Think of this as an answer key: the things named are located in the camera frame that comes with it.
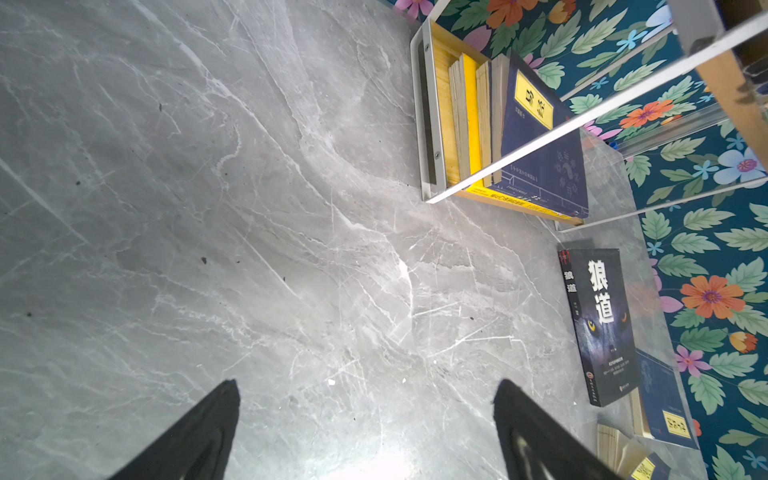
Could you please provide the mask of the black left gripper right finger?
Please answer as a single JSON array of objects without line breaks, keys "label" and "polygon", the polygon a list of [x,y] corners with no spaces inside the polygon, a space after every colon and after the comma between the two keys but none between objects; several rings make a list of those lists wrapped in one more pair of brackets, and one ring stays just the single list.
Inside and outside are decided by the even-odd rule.
[{"label": "black left gripper right finger", "polygon": [[510,479],[617,477],[509,379],[497,387],[493,419]]}]

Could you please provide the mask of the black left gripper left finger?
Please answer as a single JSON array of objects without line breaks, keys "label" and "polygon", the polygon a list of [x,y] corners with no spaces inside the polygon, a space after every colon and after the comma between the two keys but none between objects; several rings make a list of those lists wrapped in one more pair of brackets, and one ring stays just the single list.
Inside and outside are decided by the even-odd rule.
[{"label": "black left gripper left finger", "polygon": [[239,420],[234,379],[220,383],[114,479],[222,479]]}]

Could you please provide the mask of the navy book yellow label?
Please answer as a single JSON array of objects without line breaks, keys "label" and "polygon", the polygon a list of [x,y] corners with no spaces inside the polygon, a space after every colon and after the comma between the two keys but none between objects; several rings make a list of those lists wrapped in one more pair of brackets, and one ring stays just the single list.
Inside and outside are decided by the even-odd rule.
[{"label": "navy book yellow label", "polygon": [[500,61],[483,63],[476,71],[481,168],[500,158]]}]

